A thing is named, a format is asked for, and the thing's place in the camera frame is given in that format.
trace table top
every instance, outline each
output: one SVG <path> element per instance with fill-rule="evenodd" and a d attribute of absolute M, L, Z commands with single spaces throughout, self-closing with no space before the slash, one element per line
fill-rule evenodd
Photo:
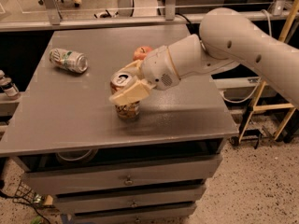
<path fill-rule="evenodd" d="M 55 32 L 0 143 L 0 156 L 230 137 L 235 123 L 210 76 L 190 77 L 141 101 L 135 121 L 118 118 L 108 97 L 113 73 L 139 46 L 158 48 L 189 34 L 185 25 Z M 82 52 L 79 75 L 54 67 L 52 48 Z"/>

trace speckled floor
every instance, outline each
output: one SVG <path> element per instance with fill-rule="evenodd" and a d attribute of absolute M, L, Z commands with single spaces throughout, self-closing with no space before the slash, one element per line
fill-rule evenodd
<path fill-rule="evenodd" d="M 265 126 L 270 133 L 276 129 L 276 123 L 264 115 L 255 115 L 250 126 Z M 221 153 L 223 162 L 207 180 L 206 192 L 197 202 L 193 215 L 142 224 L 299 223 L 298 144 L 298 138 L 289 144 L 264 139 L 254 149 L 252 141 L 243 142 L 239 147 L 227 142 Z M 5 193 L 14 194 L 20 175 L 21 169 L 9 161 L 5 170 Z M 62 223 L 57 211 L 40 212 L 50 223 Z M 29 224 L 35 216 L 30 207 L 0 199 L 2 224 Z"/>

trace black cable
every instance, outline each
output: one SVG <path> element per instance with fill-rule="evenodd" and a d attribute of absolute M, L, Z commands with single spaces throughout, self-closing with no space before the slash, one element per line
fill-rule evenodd
<path fill-rule="evenodd" d="M 33 208 L 33 209 L 35 210 L 35 212 L 36 212 L 40 217 L 42 217 L 43 219 L 47 220 L 47 222 L 50 224 L 50 221 L 49 221 L 45 216 L 43 216 L 42 214 L 40 214 L 40 213 L 37 211 L 37 209 L 31 204 L 31 202 L 30 202 L 28 199 L 24 198 L 24 195 L 21 196 L 21 197 L 17 197 L 17 196 L 9 196 L 9 195 L 5 194 L 2 190 L 0 190 L 0 197 L 2 197 L 2 198 L 4 198 L 4 199 L 23 199 L 23 200 L 25 200 L 25 201 L 28 202 L 28 203 L 18 203 L 18 202 L 16 202 L 16 203 L 17 203 L 17 204 L 23 204 L 23 205 L 30 206 L 31 208 Z"/>
<path fill-rule="evenodd" d="M 108 16 L 109 16 L 110 18 L 112 18 L 110 12 L 109 12 L 107 9 L 106 9 L 106 13 L 108 14 Z"/>
<path fill-rule="evenodd" d="M 198 28 L 196 28 L 195 26 L 194 26 L 194 23 L 192 23 L 185 15 L 183 15 L 183 14 L 181 14 L 181 13 L 176 13 L 176 15 L 178 15 L 178 16 L 180 16 L 180 17 L 182 17 L 182 18 L 184 18 L 186 21 L 187 21 L 187 23 L 190 25 L 190 30 L 191 30 L 191 34 L 197 34 L 198 35 L 198 37 L 199 37 L 199 39 L 200 39 L 200 35 L 199 35 L 199 29 Z"/>
<path fill-rule="evenodd" d="M 134 11 L 135 11 L 135 1 L 132 0 L 132 13 L 131 13 L 130 17 L 133 17 Z"/>

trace cable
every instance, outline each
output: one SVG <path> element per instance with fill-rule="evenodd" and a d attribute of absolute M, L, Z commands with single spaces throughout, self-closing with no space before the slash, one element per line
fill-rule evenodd
<path fill-rule="evenodd" d="M 181 13 L 176 13 L 176 15 L 178 15 L 178 16 L 184 18 L 184 19 L 187 21 L 187 23 L 191 26 L 191 29 L 192 29 L 191 34 L 197 34 L 198 37 L 199 37 L 199 39 L 200 39 L 199 31 L 198 31 L 198 29 L 196 29 L 196 28 L 194 27 L 194 24 L 193 24 L 193 23 L 192 23 L 192 22 L 191 22 L 185 15 L 183 15 L 183 14 L 181 14 Z"/>
<path fill-rule="evenodd" d="M 26 199 L 26 198 L 24 197 L 25 195 L 23 195 L 23 196 L 21 196 L 21 197 L 17 197 L 17 196 L 9 196 L 9 195 L 5 194 L 2 190 L 0 190 L 0 197 L 2 197 L 2 198 L 4 198 L 4 199 L 23 199 L 23 200 L 25 200 L 26 202 L 28 202 L 28 203 L 17 203 L 17 204 L 23 204 L 23 205 L 30 206 L 31 208 L 33 208 L 33 209 L 35 210 L 35 212 L 36 212 L 40 217 L 42 217 L 43 219 L 45 219 L 45 220 L 50 224 L 50 221 L 49 221 L 45 216 L 41 215 L 41 214 L 37 211 L 37 209 L 31 204 L 31 202 L 30 202 L 28 199 Z"/>
<path fill-rule="evenodd" d="M 269 27 L 269 35 L 272 36 L 272 26 L 271 26 L 270 14 L 265 9 L 261 10 L 261 12 L 267 17 L 268 27 Z"/>
<path fill-rule="evenodd" d="M 229 99 L 225 98 L 224 92 L 221 92 L 221 96 L 222 96 L 224 101 L 232 103 L 232 104 L 240 104 L 240 103 L 246 102 L 252 96 L 252 94 L 256 91 L 256 89 L 259 87 L 260 81 L 261 81 L 261 79 L 259 78 L 259 80 L 257 82 L 257 85 L 254 87 L 252 92 L 246 98 L 244 98 L 243 100 L 240 100 L 240 101 L 229 100 Z"/>

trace gray table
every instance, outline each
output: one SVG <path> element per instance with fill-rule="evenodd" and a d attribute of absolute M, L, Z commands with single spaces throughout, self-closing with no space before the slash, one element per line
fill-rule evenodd
<path fill-rule="evenodd" d="M 194 140 L 236 134 L 211 77 L 191 77 L 141 102 L 140 119 L 123 122 L 109 103 L 111 75 L 136 47 L 157 48 L 188 35 L 184 25 L 55 32 L 1 142 L 0 156 Z M 90 68 L 53 67 L 52 48 L 83 52 Z"/>
<path fill-rule="evenodd" d="M 226 138 L 237 135 L 212 78 L 190 77 L 153 91 L 135 121 L 119 119 L 108 101 L 111 75 L 132 61 L 135 48 L 188 34 L 184 25 L 55 32 L 0 143 L 0 157 L 12 157 L 26 172 L 23 182 L 52 195 L 76 223 L 190 215 L 221 163 Z M 85 53 L 90 68 L 77 75 L 53 67 L 52 48 Z M 83 166 L 55 164 L 54 153 L 84 149 L 100 150 Z"/>

